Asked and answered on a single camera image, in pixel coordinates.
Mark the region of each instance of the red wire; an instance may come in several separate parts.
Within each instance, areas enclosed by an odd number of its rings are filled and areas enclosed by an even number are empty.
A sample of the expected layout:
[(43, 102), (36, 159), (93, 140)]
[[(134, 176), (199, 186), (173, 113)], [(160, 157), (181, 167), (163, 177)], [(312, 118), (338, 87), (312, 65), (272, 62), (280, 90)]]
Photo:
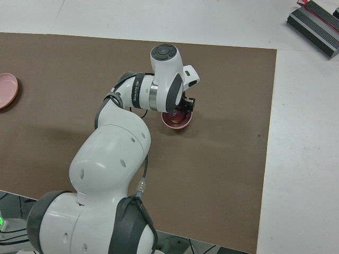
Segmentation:
[(321, 21), (323, 21), (325, 24), (329, 25), (330, 27), (332, 27), (337, 33), (339, 33), (339, 29), (332, 26), (330, 23), (328, 23), (326, 20), (324, 20), (322, 17), (320, 17), (317, 13), (315, 13), (314, 11), (312, 11), (310, 9), (310, 7), (306, 6), (305, 4), (300, 3), (299, 1), (297, 2), (298, 5), (304, 7), (306, 10), (308, 10), (309, 12), (311, 12), (314, 16), (316, 16), (318, 19), (320, 19)]

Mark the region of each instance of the gray button pad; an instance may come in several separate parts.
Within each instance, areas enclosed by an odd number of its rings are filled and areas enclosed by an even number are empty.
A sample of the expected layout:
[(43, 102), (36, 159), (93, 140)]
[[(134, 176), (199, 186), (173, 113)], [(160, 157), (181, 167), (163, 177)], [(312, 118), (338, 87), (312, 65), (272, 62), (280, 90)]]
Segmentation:
[(151, 55), (155, 60), (167, 61), (175, 57), (176, 47), (171, 44), (161, 44), (154, 47), (151, 51)]

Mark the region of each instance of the table surface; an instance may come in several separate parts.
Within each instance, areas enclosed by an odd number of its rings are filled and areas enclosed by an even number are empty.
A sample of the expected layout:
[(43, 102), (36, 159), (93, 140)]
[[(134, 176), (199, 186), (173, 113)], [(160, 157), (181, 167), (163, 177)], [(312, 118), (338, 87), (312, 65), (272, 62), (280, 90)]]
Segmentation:
[(278, 49), (257, 253), (336, 253), (339, 57), (328, 61), (286, 25), (297, 7), (295, 0), (0, 0), (0, 32)]

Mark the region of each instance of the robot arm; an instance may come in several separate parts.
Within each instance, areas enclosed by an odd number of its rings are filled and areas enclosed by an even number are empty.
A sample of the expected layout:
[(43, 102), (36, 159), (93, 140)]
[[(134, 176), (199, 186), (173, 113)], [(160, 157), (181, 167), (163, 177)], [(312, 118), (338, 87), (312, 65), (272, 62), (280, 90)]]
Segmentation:
[(172, 111), (199, 76), (192, 66), (183, 67), (179, 51), (169, 44), (151, 51), (151, 64), (154, 75), (127, 72), (107, 94), (95, 131), (70, 165), (77, 193), (48, 193), (32, 208), (27, 232), (40, 254), (155, 253), (156, 232), (140, 195), (127, 197), (147, 156), (150, 133), (140, 117), (123, 108)]

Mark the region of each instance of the brown paper sheet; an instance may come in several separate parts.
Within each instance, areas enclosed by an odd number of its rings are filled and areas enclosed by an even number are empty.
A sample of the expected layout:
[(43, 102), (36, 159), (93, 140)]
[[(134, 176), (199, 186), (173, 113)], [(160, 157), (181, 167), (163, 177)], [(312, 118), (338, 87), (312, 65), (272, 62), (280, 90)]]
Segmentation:
[[(123, 72), (151, 71), (157, 44), (0, 33), (0, 73), (20, 82), (0, 110), (0, 189), (32, 198), (72, 190), (68, 168), (103, 97)], [(158, 112), (145, 117), (152, 143), (144, 204), (158, 230), (255, 253), (276, 51), (175, 45), (200, 75), (187, 94), (196, 108), (181, 131)]]

